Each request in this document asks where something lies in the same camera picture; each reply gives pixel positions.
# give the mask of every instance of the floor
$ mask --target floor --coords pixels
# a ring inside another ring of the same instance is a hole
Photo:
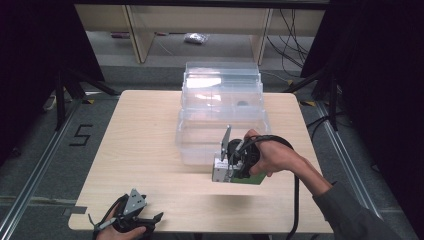
[[[182,73],[187,61],[253,61],[248,36],[214,34],[209,35],[201,45],[185,43],[184,34],[156,36],[146,62],[139,64],[129,39],[111,38],[107,32],[87,32],[87,35],[107,85],[116,90],[181,89]],[[271,36],[270,40],[275,46],[284,49],[282,40],[286,38]],[[306,50],[313,42],[313,38],[297,40]],[[302,63],[299,51],[287,48],[285,53],[298,64]],[[280,92],[291,81],[301,81],[297,77],[301,70],[298,64],[287,59],[282,61],[281,55],[267,42],[264,59],[259,67],[264,91]],[[310,96],[313,85],[296,93],[305,123],[327,114],[325,101],[316,102]],[[90,86],[84,87],[87,92],[98,91]],[[52,130],[56,116],[54,108],[40,115],[19,146],[22,149],[21,155],[11,157],[0,169],[0,216],[10,214],[13,204],[22,195],[29,195],[28,206],[23,207],[25,211],[18,215],[19,221],[12,227],[14,231],[10,239],[52,239],[57,236],[61,236],[61,239],[90,238],[90,232],[72,231],[67,227],[67,211],[72,209],[78,198],[117,101],[117,98],[108,96],[97,98],[94,104],[70,100],[67,109],[69,112],[73,109],[75,111],[62,136],[57,136]],[[46,108],[51,104],[52,100],[46,102]],[[343,110],[341,102],[338,109]],[[358,196],[362,204],[375,210],[402,239],[418,239],[384,179],[371,168],[373,161],[348,117],[342,116],[337,120],[338,132],[332,131],[328,123],[309,129],[310,134],[315,136],[312,141],[323,175],[330,181],[340,181],[348,186],[349,191]],[[72,143],[80,140],[74,137],[75,133],[81,130],[81,125],[87,123],[92,127],[82,128],[85,132],[80,133],[90,135],[89,142],[83,147],[71,147]],[[46,148],[49,148],[49,142],[54,138],[59,139],[60,143],[51,149],[51,159],[39,182],[29,183],[31,173],[38,167],[40,159],[46,157]],[[22,189],[28,184],[35,184],[33,192],[23,193]],[[312,234],[296,234],[294,239],[310,239]],[[273,235],[273,239],[283,237]],[[322,234],[318,239],[333,239],[333,236]]]

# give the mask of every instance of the plastic storage bin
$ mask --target plastic storage bin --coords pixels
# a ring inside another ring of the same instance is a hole
[[[262,89],[254,63],[187,63],[175,139],[183,163],[213,164],[227,125],[230,139],[270,134]]]

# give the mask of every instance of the hand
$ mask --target hand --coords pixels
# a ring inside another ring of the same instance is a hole
[[[251,129],[245,138],[253,138],[259,134]],[[250,174],[256,175],[261,172],[266,172],[268,177],[271,177],[274,172],[283,170],[294,171],[294,165],[302,160],[305,160],[291,148],[276,141],[261,141],[257,142],[256,146],[261,152],[259,161],[250,168]]]
[[[115,213],[115,210],[118,206],[119,204],[117,204],[113,208],[113,210],[107,216],[106,221],[113,217],[113,214]],[[138,228],[134,228],[133,230],[129,232],[120,233],[116,231],[112,225],[109,225],[105,229],[99,232],[96,240],[131,240],[131,239],[136,239],[138,237],[141,237],[145,231],[146,231],[146,227],[138,227]]]
[[[251,129],[245,138],[253,138],[259,134]],[[266,172],[268,177],[272,173],[289,170],[294,173],[314,196],[327,192],[332,185],[312,166],[304,157],[276,141],[261,141],[255,143],[261,152],[259,161],[250,168],[250,174]]]

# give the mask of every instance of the black cable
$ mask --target black cable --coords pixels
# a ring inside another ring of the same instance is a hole
[[[341,115],[344,115],[344,114],[346,114],[346,112],[345,111],[340,111],[340,112],[337,112],[336,113],[336,117],[337,116],[341,116]],[[314,130],[312,131],[312,135],[311,135],[311,141],[313,141],[314,140],[314,135],[315,135],[315,133],[316,133],[316,131],[317,131],[317,129],[318,129],[318,127],[323,123],[323,122],[325,122],[326,120],[329,120],[330,119],[330,116],[323,116],[323,117],[320,117],[320,118],[318,118],[317,120],[315,120],[315,121],[313,121],[313,122],[311,122],[311,123],[309,123],[309,124],[307,124],[306,125],[306,128],[310,128],[312,125],[314,125],[314,124],[316,124],[316,123],[318,123],[316,126],[315,126],[315,128],[314,128]]]
[[[88,214],[88,219],[90,220],[90,223],[93,224],[94,226],[94,231],[93,231],[93,235],[92,235],[92,239],[95,240],[97,239],[97,235],[99,234],[100,230],[99,230],[99,226],[102,225],[104,222],[106,222],[107,217],[109,216],[109,214],[112,212],[112,210],[119,204],[121,204],[122,202],[124,202],[126,199],[128,198],[128,195],[125,194],[123,196],[121,196],[120,198],[118,198],[113,204],[112,206],[109,208],[109,210],[106,212],[106,214],[104,215],[104,217],[102,218],[102,220],[97,223],[94,224],[93,220],[91,219],[90,214]]]
[[[233,156],[235,154],[239,154],[239,152],[245,151],[250,145],[255,144],[257,142],[261,142],[261,141],[276,141],[293,149],[293,146],[282,137],[278,137],[274,135],[258,135],[258,136],[251,136],[250,139],[252,138],[255,138],[255,139],[243,144],[243,146],[238,151],[235,151],[231,155],[230,159],[233,159]],[[286,240],[290,240],[293,237],[299,225],[299,182],[300,182],[299,178],[296,175],[294,175],[294,219],[293,219],[293,227],[291,231],[289,232],[289,234],[287,235]]]
[[[281,51],[278,47],[276,47],[274,45],[274,43],[271,41],[271,39],[269,39],[269,36],[267,36],[267,39],[269,41],[269,43],[271,44],[271,46],[274,48],[274,50],[279,53],[281,56],[287,58],[288,60],[290,60],[291,62],[293,62],[294,64],[296,64],[298,67],[302,68],[303,65],[300,64],[299,62],[297,62],[294,58],[290,57],[289,55],[287,55],[284,51]]]
[[[269,39],[269,37],[267,36],[266,37],[267,39],[268,39],[268,41],[269,41],[269,43],[271,44],[271,46],[274,48],[274,50],[278,53],[278,54],[280,54],[281,55],[281,67],[283,68],[283,71],[287,74],[287,75],[289,75],[289,76],[291,76],[291,77],[300,77],[300,76],[296,76],[296,75],[293,75],[293,74],[291,74],[291,73],[289,73],[289,72],[287,72],[287,70],[286,70],[286,68],[284,67],[284,57],[285,58],[287,58],[288,60],[290,60],[291,62],[293,62],[294,64],[296,64],[298,67],[300,67],[300,68],[302,68],[303,66],[302,65],[300,65],[300,63],[298,63],[296,60],[294,60],[292,57],[290,57],[290,56],[288,56],[287,54],[285,54],[285,53],[283,53],[280,49],[278,49],[273,43],[272,43],[272,41],[271,41],[271,39]]]
[[[371,164],[370,168],[376,173],[381,173],[376,163]]]
[[[299,225],[299,178],[294,175],[294,220],[292,230],[287,234],[286,240],[290,240],[296,233]]]
[[[279,80],[284,81],[284,82],[286,82],[286,83],[288,84],[288,80],[286,80],[286,79],[284,79],[284,78],[282,78],[282,77],[278,76],[277,74],[269,73],[269,72],[264,72],[264,71],[259,71],[259,73],[261,73],[261,74],[265,74],[265,75],[269,75],[269,76],[273,76],[273,77],[276,77],[276,78],[278,78]]]
[[[286,27],[287,27],[287,30],[289,31],[289,38],[287,39],[287,44],[288,44],[288,40],[290,39],[290,36],[293,38],[293,41],[296,43],[296,46],[297,46],[297,51],[299,52],[299,53],[302,53],[302,54],[304,54],[303,52],[302,52],[302,50],[303,51],[305,51],[305,53],[306,54],[308,54],[309,52],[305,49],[305,48],[303,48],[300,44],[299,44],[299,42],[297,41],[297,36],[296,36],[296,25],[295,25],[295,19],[296,19],[296,13],[295,13],[295,10],[294,9],[292,9],[292,26],[290,27],[289,26],[289,24],[288,24],[288,22],[287,22],[287,20],[286,20],[286,18],[284,17],[284,14],[283,14],[283,11],[280,9],[280,15],[281,15],[281,17],[283,18],[283,21],[284,21],[284,23],[286,24]]]
[[[290,46],[289,45],[289,43],[288,42],[286,42],[280,35],[278,35],[278,37],[280,38],[280,40],[284,43],[284,44],[286,44],[287,45],[287,47],[288,48],[290,48],[291,50],[293,50],[293,51],[299,51],[299,49],[296,49],[296,48],[294,48],[294,47],[292,47],[292,46]]]
[[[319,237],[318,233],[315,233],[314,235],[312,235],[311,240],[315,240]]]
[[[324,119],[322,119],[321,120],[321,122],[319,122],[316,126],[315,126],[315,128],[314,128],[314,130],[312,131],[312,135],[311,135],[311,142],[313,142],[314,141],[314,135],[315,135],[315,132],[317,131],[317,129],[318,129],[318,127],[323,123],[323,122],[325,122],[326,120],[328,120],[328,116],[326,117],[326,118],[324,118]]]
[[[347,128],[353,128],[352,124],[346,124],[346,123],[342,123],[340,121],[336,121],[337,124],[342,125],[343,127],[347,127]]]

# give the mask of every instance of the finger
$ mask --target finger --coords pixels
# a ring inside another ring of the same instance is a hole
[[[249,173],[250,175],[257,175],[261,172],[263,172],[262,161],[259,160],[255,165],[250,168]]]
[[[134,228],[133,230],[127,233],[124,233],[124,235],[128,239],[135,239],[135,238],[141,237],[141,235],[143,235],[144,232],[146,232],[146,227],[138,227],[138,228]]]
[[[247,131],[247,133],[244,135],[244,138],[251,138],[253,136],[258,136],[259,133],[256,132],[254,129],[250,129],[249,131]]]
[[[109,215],[107,215],[106,220],[109,220],[113,217],[113,215],[115,214],[116,208],[118,208],[120,204],[121,203],[118,203],[118,204],[115,205],[115,207],[112,209],[112,211],[110,211]]]

